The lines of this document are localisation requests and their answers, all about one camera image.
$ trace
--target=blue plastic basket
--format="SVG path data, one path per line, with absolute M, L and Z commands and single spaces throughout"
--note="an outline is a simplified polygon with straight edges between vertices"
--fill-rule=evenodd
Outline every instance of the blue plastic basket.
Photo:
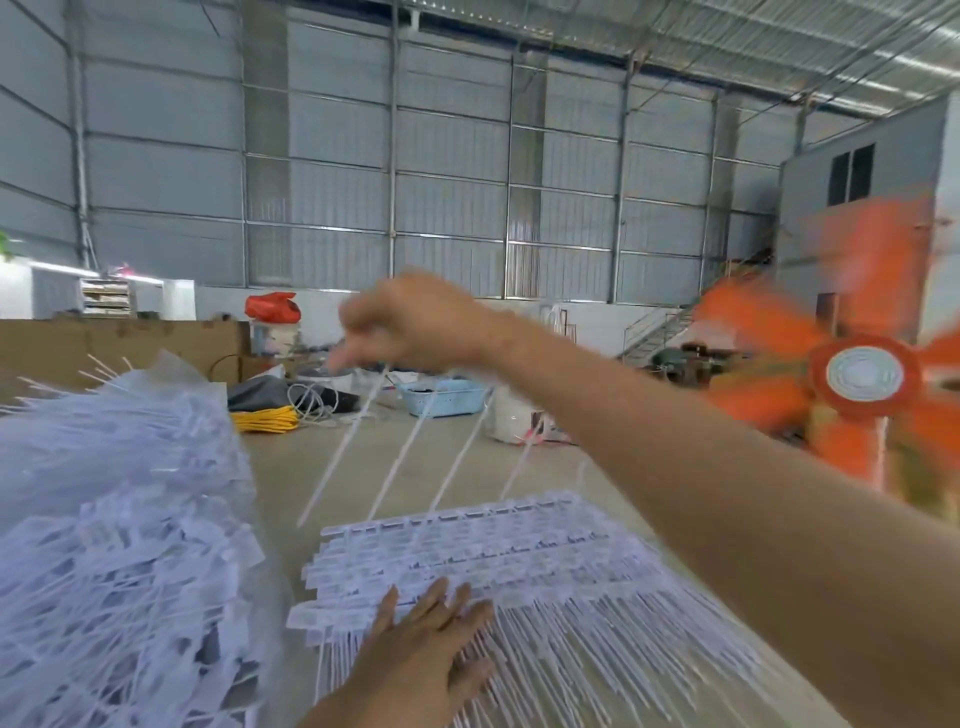
M 433 396 L 437 397 L 427 413 L 427 417 L 451 417 L 453 415 L 472 415 L 483 409 L 484 394 L 487 388 L 470 379 L 437 379 L 436 381 L 415 381 L 399 384 L 397 389 L 403 397 L 403 403 L 414 417 L 419 417 Z

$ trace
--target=red plastic bag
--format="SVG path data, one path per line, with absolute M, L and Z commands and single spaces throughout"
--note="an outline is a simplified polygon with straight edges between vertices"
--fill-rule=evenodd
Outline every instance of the red plastic bag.
M 300 321 L 300 307 L 293 302 L 296 295 L 290 291 L 274 291 L 248 296 L 243 310 L 251 319 L 264 324 L 296 324 Z

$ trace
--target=staircase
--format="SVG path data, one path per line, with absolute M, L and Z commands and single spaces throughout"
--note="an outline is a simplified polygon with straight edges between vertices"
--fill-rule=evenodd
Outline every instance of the staircase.
M 773 257 L 773 251 L 768 248 L 740 263 L 728 263 L 704 290 L 709 290 L 725 279 L 752 279 L 762 276 L 769 270 Z M 663 309 L 658 308 L 634 321 L 623 331 L 623 353 L 617 358 L 631 367 L 640 368 L 649 364 L 655 353 L 665 349 L 674 337 L 690 328 L 693 324 L 693 309 L 698 302 L 699 298 L 667 313 L 665 317 Z

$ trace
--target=metal roof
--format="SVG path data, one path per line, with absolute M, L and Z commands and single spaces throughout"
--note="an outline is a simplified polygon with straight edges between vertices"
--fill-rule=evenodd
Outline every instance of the metal roof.
M 404 0 L 550 45 L 860 114 L 960 83 L 957 0 Z

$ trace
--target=cardboard box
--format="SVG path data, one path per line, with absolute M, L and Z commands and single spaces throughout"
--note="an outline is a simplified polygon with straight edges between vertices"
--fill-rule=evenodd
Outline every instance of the cardboard box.
M 80 371 L 96 366 L 89 354 L 121 372 L 149 367 L 168 351 L 212 381 L 240 380 L 240 359 L 250 351 L 250 328 L 241 321 L 150 321 L 61 318 L 0 320 L 0 378 L 28 376 L 67 389 L 95 382 Z

